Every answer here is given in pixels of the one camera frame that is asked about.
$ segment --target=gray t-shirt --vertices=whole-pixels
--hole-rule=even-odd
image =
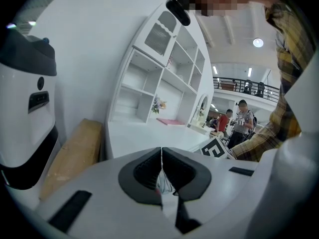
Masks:
[[[239,112],[237,119],[238,120],[245,119],[245,123],[248,123],[249,120],[253,120],[254,119],[253,113],[251,111],[249,112],[248,111],[249,110],[245,112]],[[237,123],[234,125],[234,130],[239,133],[248,134],[248,128],[244,127],[243,125],[239,125]]]

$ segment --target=cabinet door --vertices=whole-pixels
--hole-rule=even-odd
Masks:
[[[163,3],[141,26],[133,46],[167,66],[180,26],[180,22]]]

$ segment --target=black railing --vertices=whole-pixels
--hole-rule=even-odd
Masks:
[[[234,78],[214,78],[214,88],[228,91],[241,92],[277,102],[279,89],[265,85],[262,82],[252,82]]]

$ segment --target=cardboard box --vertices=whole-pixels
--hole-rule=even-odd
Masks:
[[[45,178],[40,199],[45,200],[69,180],[98,162],[102,124],[83,119],[56,155]]]

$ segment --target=yellow plaid shirt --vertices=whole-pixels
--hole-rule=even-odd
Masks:
[[[285,94],[314,54],[302,25],[285,4],[267,8],[265,15],[266,21],[278,31],[277,58],[281,73],[279,100],[270,115],[270,122],[250,140],[232,148],[234,156],[242,160],[259,161],[266,150],[278,148],[283,141],[301,132],[296,117],[286,102]]]

